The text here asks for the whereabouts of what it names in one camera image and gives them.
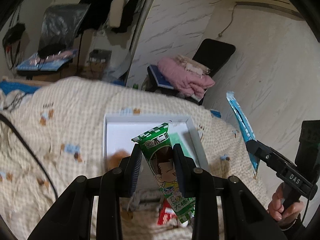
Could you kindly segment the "person's right hand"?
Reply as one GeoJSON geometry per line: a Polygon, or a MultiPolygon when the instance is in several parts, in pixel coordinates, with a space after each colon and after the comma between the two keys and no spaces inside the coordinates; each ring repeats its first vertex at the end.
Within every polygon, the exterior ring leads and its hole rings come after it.
{"type": "Polygon", "coordinates": [[[268,205],[267,211],[271,217],[278,222],[281,229],[288,230],[295,224],[300,216],[300,213],[304,208],[304,203],[299,200],[286,209],[283,206],[283,186],[284,183],[281,183],[276,192],[272,195],[272,200],[268,205]]]}

